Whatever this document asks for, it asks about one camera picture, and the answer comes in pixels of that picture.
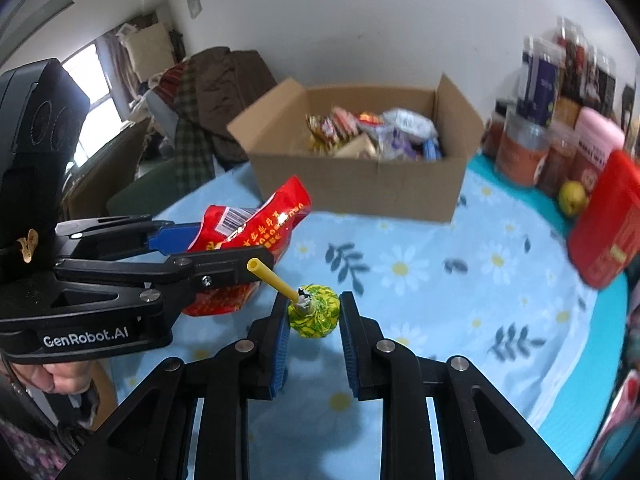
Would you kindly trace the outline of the person's left hand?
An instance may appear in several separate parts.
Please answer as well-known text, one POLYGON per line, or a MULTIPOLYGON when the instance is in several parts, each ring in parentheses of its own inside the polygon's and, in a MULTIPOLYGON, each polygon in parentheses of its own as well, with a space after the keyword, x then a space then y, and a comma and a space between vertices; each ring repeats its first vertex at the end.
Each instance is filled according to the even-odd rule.
POLYGON ((92 382, 91 362, 12 364, 11 367, 24 385, 46 393, 81 394, 90 388, 92 382))

